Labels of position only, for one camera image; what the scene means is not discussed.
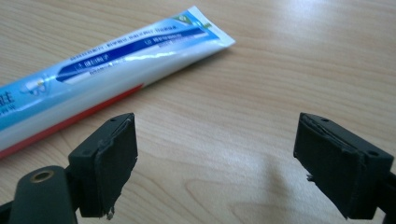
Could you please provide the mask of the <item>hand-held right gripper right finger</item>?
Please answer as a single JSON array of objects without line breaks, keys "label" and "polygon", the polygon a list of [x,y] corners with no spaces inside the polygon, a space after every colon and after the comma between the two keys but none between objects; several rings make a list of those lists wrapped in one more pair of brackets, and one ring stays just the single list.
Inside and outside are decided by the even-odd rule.
[{"label": "hand-held right gripper right finger", "polygon": [[394,219],[394,157],[388,152],[329,119],[302,113],[293,156],[343,217],[372,219],[381,209],[386,220]]}]

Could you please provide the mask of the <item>blue and white toothpaste tube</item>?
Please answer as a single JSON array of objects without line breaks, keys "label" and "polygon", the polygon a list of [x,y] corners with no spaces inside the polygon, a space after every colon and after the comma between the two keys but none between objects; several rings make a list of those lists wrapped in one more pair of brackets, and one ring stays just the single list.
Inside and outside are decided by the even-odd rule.
[{"label": "blue and white toothpaste tube", "polygon": [[0,87],[0,159],[233,42],[190,7]]}]

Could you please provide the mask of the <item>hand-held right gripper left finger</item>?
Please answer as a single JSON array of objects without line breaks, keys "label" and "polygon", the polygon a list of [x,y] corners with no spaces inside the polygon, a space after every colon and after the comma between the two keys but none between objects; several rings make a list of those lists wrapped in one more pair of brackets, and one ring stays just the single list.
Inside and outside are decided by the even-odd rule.
[{"label": "hand-held right gripper left finger", "polygon": [[134,114],[108,119],[69,156],[73,206],[83,217],[112,217],[137,162]]}]

